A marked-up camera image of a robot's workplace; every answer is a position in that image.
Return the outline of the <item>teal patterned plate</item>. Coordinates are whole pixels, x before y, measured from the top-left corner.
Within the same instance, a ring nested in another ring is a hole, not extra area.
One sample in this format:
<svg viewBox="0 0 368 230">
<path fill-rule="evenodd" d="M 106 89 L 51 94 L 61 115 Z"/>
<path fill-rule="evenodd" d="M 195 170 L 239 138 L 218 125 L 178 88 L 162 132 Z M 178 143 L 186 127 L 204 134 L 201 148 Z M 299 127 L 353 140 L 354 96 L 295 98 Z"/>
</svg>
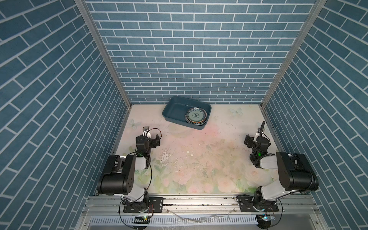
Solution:
<svg viewBox="0 0 368 230">
<path fill-rule="evenodd" d="M 206 122 L 207 118 L 207 112 L 199 107 L 192 107 L 188 109 L 185 115 L 186 121 L 194 125 L 203 125 Z"/>
</svg>

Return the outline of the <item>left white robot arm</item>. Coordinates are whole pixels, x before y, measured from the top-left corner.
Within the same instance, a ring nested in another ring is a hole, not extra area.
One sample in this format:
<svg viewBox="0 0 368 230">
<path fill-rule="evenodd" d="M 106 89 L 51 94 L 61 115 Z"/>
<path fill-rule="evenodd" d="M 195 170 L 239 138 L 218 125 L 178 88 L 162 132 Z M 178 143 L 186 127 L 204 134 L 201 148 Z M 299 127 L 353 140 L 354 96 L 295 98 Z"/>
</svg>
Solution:
<svg viewBox="0 0 368 230">
<path fill-rule="evenodd" d="M 99 194 L 121 196 L 122 202 L 129 205 L 149 205 L 148 188 L 134 183 L 135 171 L 152 169 L 151 150 L 160 146 L 162 135 L 150 137 L 144 132 L 136 137 L 136 149 L 127 156 L 109 156 L 97 185 Z"/>
</svg>

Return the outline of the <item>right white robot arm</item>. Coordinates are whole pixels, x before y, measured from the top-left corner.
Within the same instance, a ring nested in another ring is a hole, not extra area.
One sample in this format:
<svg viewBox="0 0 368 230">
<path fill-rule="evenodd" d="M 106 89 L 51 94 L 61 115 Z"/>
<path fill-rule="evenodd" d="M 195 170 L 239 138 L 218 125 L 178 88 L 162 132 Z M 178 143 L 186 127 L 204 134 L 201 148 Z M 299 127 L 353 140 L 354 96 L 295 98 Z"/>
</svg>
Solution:
<svg viewBox="0 0 368 230">
<path fill-rule="evenodd" d="M 254 204 L 275 202 L 279 198 L 298 192 L 316 191 L 318 178 L 304 154 L 268 153 L 270 140 L 257 134 L 246 135 L 244 144 L 252 150 L 250 161 L 258 169 L 277 170 L 278 179 L 260 186 L 254 193 Z"/>
</svg>

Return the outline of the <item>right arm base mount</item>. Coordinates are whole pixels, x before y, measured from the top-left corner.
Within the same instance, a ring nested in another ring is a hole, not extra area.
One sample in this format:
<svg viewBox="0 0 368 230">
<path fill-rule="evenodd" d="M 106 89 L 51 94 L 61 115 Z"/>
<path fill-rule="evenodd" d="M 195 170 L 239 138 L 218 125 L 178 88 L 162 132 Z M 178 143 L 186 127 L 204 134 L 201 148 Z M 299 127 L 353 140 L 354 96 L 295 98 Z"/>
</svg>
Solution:
<svg viewBox="0 0 368 230">
<path fill-rule="evenodd" d="M 254 198 L 250 195 L 238 195 L 235 201 L 238 202 L 241 212 L 279 211 L 276 201 L 266 201 L 259 197 Z"/>
</svg>

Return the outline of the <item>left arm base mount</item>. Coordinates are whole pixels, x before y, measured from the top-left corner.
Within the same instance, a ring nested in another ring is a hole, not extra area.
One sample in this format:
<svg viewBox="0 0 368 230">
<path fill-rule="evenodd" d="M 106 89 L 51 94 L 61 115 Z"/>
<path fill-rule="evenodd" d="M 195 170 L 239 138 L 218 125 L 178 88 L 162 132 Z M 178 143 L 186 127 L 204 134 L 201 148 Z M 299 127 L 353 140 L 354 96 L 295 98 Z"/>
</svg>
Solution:
<svg viewBox="0 0 368 230">
<path fill-rule="evenodd" d="M 163 197 L 145 196 L 140 202 L 126 202 L 123 206 L 124 213 L 162 213 Z"/>
</svg>

